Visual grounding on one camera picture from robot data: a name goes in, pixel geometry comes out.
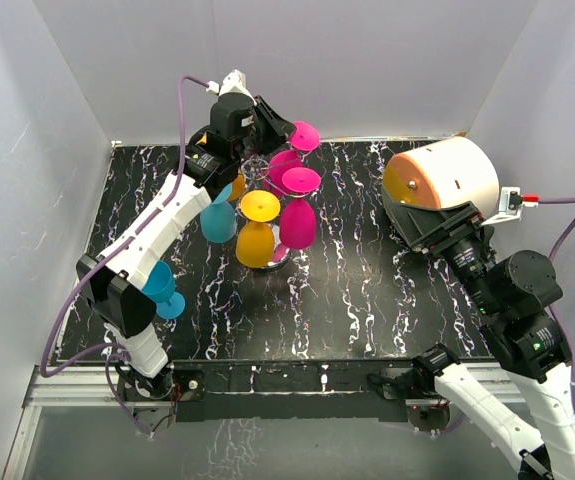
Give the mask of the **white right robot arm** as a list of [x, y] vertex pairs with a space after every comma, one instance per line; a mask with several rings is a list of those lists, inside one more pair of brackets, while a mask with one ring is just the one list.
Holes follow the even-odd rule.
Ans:
[[497, 260], [494, 228], [471, 202], [446, 209], [389, 201], [385, 211], [409, 249], [445, 260], [488, 321], [487, 347], [518, 388], [527, 424], [489, 392], [445, 345], [412, 360], [412, 390], [460, 409], [520, 479], [575, 479], [575, 364], [551, 305], [562, 289], [551, 260], [533, 250]]

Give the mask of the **orange wine glass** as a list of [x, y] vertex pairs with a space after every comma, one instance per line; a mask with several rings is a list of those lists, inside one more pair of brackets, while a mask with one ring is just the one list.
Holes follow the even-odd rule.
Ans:
[[238, 173], [237, 178], [231, 183], [231, 187], [232, 190], [228, 197], [228, 201], [237, 201], [246, 190], [246, 179], [242, 172]]
[[270, 223], [280, 213], [279, 199], [268, 191], [253, 190], [243, 195], [239, 207], [247, 222], [238, 233], [236, 257], [246, 267], [264, 267], [274, 252]]

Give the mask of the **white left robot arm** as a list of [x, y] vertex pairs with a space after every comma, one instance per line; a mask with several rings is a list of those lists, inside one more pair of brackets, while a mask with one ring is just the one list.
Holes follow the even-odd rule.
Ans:
[[260, 96], [222, 95], [211, 107], [209, 125], [182, 146], [177, 166], [137, 219], [99, 255], [79, 259], [81, 296], [114, 329], [149, 397], [164, 398], [174, 383], [153, 327], [155, 303], [143, 291], [151, 272], [187, 225], [237, 178], [245, 159], [273, 153], [295, 131]]

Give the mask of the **pink wine glass front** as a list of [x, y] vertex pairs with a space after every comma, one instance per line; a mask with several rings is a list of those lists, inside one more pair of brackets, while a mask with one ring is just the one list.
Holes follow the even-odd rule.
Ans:
[[280, 216], [280, 242], [289, 249], [306, 249], [314, 243], [317, 229], [306, 196], [319, 188], [321, 177], [310, 168], [295, 167], [283, 174], [282, 182], [293, 198]]

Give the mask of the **pink wine glass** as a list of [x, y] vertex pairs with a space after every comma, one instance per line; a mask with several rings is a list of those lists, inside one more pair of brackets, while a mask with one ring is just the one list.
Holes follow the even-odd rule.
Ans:
[[303, 157], [321, 143], [318, 130], [311, 124], [296, 121], [294, 125], [296, 130], [289, 140], [290, 147], [274, 155], [263, 171], [264, 188], [278, 197], [289, 192], [282, 181], [283, 175], [293, 168], [302, 167]]
[[306, 249], [314, 243], [317, 229], [306, 196], [319, 188], [321, 177], [310, 168], [295, 167], [283, 174], [282, 182], [293, 198], [280, 216], [280, 242], [289, 249]]

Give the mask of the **orange wine glass front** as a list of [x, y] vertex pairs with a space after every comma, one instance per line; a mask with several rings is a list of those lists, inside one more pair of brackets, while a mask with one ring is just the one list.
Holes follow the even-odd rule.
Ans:
[[270, 223], [280, 213], [279, 199], [268, 191], [253, 190], [243, 195], [239, 207], [247, 222], [238, 233], [236, 257], [246, 267], [264, 267], [274, 252]]

